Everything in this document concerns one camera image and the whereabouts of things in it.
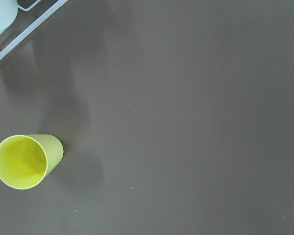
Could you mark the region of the yellow plastic cup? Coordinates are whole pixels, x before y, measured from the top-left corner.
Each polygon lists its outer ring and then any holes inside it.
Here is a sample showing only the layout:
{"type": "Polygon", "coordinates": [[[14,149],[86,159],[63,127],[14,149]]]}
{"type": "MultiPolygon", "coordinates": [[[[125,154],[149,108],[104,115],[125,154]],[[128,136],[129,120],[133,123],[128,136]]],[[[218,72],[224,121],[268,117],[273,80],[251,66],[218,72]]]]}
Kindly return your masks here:
{"type": "Polygon", "coordinates": [[[0,180],[14,189],[30,189],[60,163],[61,141],[52,135],[14,135],[0,143],[0,180]]]}

